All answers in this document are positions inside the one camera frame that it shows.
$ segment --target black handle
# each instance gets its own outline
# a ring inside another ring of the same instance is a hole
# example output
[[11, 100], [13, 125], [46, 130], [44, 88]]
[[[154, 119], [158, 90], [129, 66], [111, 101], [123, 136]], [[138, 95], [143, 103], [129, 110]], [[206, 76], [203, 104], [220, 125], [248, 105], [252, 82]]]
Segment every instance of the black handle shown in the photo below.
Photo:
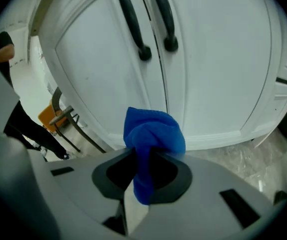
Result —
[[178, 40], [175, 36], [175, 24], [172, 9], [168, 0], [156, 0], [159, 7], [165, 28], [167, 30], [167, 37], [164, 39], [164, 48], [168, 52], [175, 52], [178, 50]]
[[152, 52], [149, 46], [144, 44], [133, 4], [131, 0], [119, 0], [119, 2], [132, 38], [138, 47], [139, 57], [142, 61], [147, 61], [152, 57]]

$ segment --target wall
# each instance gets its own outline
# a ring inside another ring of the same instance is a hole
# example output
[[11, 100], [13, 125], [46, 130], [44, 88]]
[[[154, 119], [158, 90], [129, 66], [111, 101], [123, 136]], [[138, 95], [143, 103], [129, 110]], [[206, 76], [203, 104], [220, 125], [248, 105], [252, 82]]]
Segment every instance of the wall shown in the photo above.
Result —
[[0, 32], [8, 32], [15, 45], [15, 56], [10, 65], [29, 62], [30, 22], [39, 3], [40, 0], [11, 0], [0, 14]]
[[22, 107], [33, 121], [42, 125], [38, 115], [49, 105], [51, 94], [41, 84], [31, 65], [24, 61], [11, 67], [10, 76]]
[[48, 65], [46, 63], [45, 57], [43, 55], [42, 48], [40, 46], [39, 37], [32, 36], [30, 38], [30, 49], [29, 49], [29, 63], [31, 68], [39, 79], [40, 83], [53, 94], [57, 88], [57, 83], [54, 80]]

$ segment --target blue cloth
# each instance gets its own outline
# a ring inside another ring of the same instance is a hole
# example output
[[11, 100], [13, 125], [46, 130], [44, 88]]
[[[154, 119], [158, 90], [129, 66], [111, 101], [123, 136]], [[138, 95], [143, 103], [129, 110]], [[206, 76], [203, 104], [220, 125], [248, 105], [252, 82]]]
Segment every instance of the blue cloth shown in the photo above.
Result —
[[128, 148], [135, 148], [137, 155], [134, 194], [141, 204], [148, 205], [154, 192], [149, 174], [150, 149], [157, 147], [174, 154], [185, 154], [184, 136], [178, 123], [169, 114], [129, 107], [124, 121], [123, 140]]

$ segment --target tile floor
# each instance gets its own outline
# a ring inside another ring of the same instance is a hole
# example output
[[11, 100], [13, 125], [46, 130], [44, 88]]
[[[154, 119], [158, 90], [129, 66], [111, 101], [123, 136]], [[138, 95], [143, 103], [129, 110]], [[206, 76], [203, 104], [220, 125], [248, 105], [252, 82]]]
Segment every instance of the tile floor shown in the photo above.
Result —
[[[80, 153], [60, 136], [55, 138], [78, 158], [102, 155], [70, 125], [64, 134], [81, 149]], [[257, 148], [254, 148], [251, 141], [246, 141], [226, 147], [187, 151], [186, 155], [222, 165], [261, 191], [271, 202], [276, 191], [287, 192], [287, 139], [278, 129]], [[47, 152], [46, 158], [48, 161], [58, 160], [51, 151]], [[146, 216], [149, 207], [137, 201], [132, 183], [125, 192], [124, 202], [128, 232], [131, 233]]]

